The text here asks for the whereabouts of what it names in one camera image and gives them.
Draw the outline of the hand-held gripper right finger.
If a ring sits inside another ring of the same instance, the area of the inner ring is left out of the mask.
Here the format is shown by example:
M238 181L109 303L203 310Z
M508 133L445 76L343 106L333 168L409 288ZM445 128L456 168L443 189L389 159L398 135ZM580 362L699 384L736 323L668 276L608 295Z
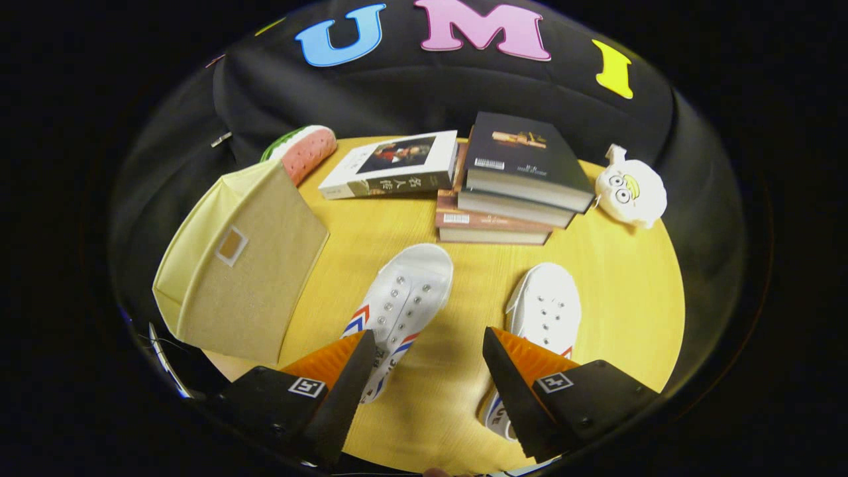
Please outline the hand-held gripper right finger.
M539 464L608 437L659 398L606 360L578 364L503 329L485 329L482 356L521 449Z

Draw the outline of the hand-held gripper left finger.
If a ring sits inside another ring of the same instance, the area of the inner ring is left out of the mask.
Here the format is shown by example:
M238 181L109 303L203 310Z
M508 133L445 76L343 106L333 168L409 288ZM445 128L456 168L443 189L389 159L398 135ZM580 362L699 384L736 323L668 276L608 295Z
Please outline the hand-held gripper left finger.
M212 397L212 410L261 446L317 467L333 467L375 352L373 331L362 330L280 370L255 366Z

